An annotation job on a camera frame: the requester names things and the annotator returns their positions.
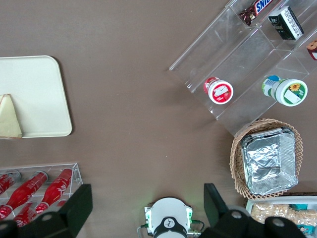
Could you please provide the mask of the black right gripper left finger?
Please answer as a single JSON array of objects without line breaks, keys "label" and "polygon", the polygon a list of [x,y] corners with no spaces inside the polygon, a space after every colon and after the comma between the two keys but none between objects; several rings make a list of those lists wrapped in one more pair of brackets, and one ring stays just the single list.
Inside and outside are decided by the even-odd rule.
[{"label": "black right gripper left finger", "polygon": [[92,186],[82,184],[58,211],[45,212],[18,227],[14,220],[0,223],[2,238],[75,238],[92,212]]}]

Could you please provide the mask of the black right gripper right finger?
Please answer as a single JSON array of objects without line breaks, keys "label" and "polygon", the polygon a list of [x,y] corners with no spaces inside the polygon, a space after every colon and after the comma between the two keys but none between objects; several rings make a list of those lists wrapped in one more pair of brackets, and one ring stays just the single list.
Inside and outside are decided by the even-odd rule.
[{"label": "black right gripper right finger", "polygon": [[[254,206],[266,204],[308,204],[296,215],[277,208],[262,220],[255,217]],[[204,210],[210,227],[202,238],[313,238],[315,236],[315,198],[313,196],[282,196],[248,199],[246,207],[230,206],[223,201],[213,183],[204,184]]]}]

